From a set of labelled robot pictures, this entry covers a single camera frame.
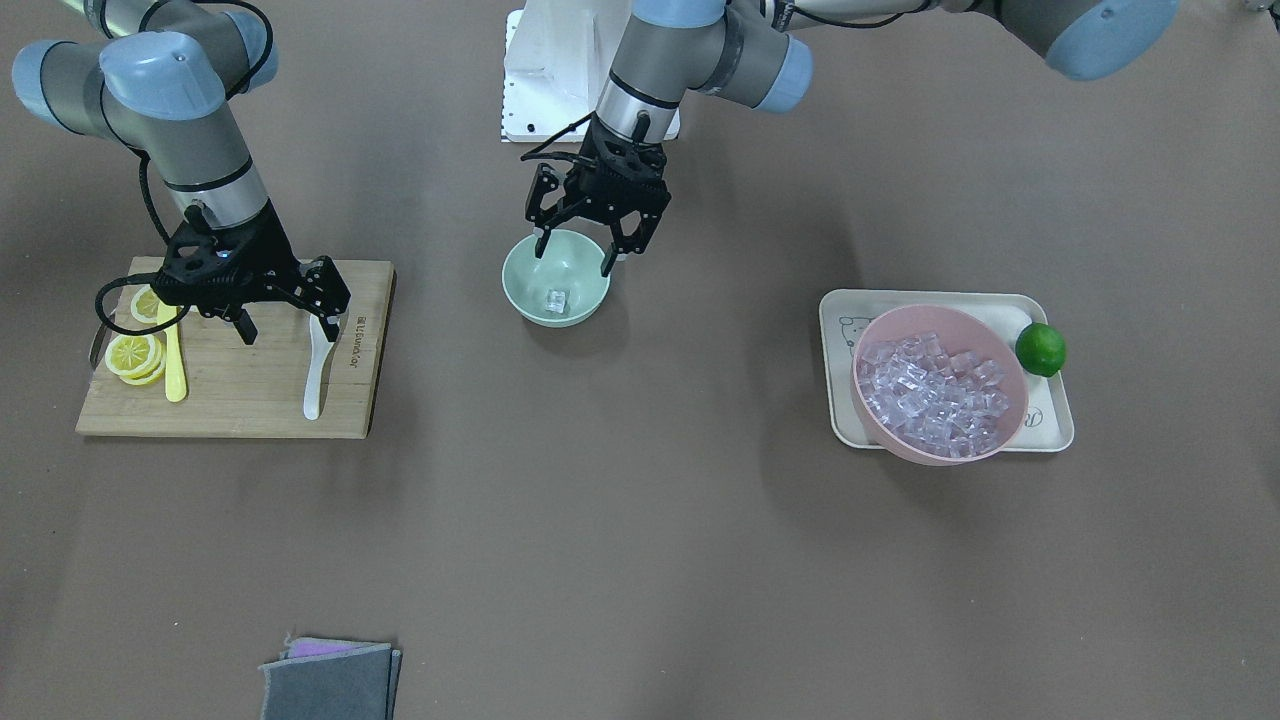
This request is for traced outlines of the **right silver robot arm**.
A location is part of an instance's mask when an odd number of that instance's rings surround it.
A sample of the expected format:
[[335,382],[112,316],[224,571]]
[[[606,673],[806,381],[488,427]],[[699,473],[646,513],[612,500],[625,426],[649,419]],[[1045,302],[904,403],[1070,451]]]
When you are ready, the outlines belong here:
[[17,97],[37,118],[116,142],[154,167],[182,213],[163,233],[159,299],[236,327],[246,306],[285,302],[315,316],[329,342],[351,293],[335,263],[301,261],[236,123],[229,101],[269,82],[279,56],[269,20],[243,1],[82,1],[101,44],[41,41],[12,67]]

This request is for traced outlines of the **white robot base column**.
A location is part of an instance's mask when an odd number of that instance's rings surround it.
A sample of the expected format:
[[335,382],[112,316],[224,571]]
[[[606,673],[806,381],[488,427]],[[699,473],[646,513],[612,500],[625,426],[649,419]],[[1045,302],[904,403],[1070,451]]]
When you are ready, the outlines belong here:
[[540,143],[594,110],[631,1],[526,1],[506,20],[500,137]]

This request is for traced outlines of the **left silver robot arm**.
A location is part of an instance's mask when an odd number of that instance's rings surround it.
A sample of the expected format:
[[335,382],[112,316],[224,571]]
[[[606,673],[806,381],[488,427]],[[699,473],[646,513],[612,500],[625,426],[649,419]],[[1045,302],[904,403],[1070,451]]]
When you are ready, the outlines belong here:
[[646,251],[669,205],[664,141],[691,94],[785,114],[817,72],[810,37],[886,32],[919,15],[982,17],[1073,81],[1112,76],[1170,28],[1176,1],[628,1],[596,96],[570,123],[581,143],[556,151],[552,135],[525,205],[532,255],[557,246],[573,220],[609,240],[598,272]]

